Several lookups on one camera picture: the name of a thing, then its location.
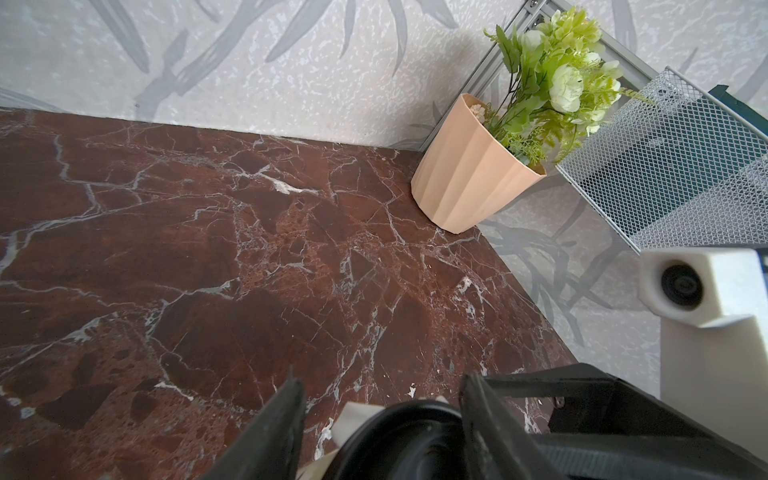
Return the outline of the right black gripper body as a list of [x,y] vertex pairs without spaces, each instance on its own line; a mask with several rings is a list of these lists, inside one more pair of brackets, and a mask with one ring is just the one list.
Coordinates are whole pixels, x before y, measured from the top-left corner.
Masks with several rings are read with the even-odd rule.
[[764,479],[766,462],[630,383],[578,363],[485,377],[497,394],[553,401],[545,458],[580,479]]

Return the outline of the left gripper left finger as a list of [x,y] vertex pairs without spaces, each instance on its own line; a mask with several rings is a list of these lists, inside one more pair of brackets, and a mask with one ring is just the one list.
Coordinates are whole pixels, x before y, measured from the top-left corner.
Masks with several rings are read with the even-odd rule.
[[289,378],[205,479],[293,479],[301,453],[306,397],[298,378]]

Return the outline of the pink flower pot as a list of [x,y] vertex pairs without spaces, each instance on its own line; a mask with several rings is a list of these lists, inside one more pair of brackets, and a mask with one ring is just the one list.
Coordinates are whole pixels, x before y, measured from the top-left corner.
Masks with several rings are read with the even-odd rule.
[[476,118],[479,99],[455,101],[411,180],[412,197],[438,227],[471,229],[546,177],[502,146]]

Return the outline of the dark green card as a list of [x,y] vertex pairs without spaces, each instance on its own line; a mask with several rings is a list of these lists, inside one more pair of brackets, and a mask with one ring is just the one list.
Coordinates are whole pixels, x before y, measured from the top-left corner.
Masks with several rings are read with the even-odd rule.
[[767,119],[752,109],[749,105],[731,95],[728,92],[727,85],[716,85],[709,90],[709,94],[721,101],[724,105],[737,113],[740,117],[758,129],[761,133],[764,135],[767,134]]

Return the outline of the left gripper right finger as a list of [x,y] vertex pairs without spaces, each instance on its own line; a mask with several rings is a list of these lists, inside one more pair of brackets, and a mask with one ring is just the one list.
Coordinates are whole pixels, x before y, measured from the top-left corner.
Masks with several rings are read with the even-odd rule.
[[460,386],[460,408],[470,479],[563,479],[506,404],[478,374]]

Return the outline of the printed paper cup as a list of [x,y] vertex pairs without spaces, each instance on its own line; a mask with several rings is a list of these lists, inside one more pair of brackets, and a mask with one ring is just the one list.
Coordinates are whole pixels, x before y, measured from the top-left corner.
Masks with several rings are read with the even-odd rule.
[[327,454],[315,453],[314,461],[301,467],[297,474],[298,480],[321,479],[328,470],[340,448],[375,415],[385,409],[384,406],[348,402],[342,409],[339,417],[332,420],[321,440],[332,440],[336,449]]

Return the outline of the green white artificial flowers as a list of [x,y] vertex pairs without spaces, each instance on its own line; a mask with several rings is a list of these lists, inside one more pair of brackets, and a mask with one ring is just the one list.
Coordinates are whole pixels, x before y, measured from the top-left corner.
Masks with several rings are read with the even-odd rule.
[[498,47],[510,82],[502,102],[487,106],[483,125],[534,171],[581,147],[620,98],[654,103],[621,85],[619,63],[601,57],[598,22],[581,7],[557,11],[523,33],[498,26],[484,34]]

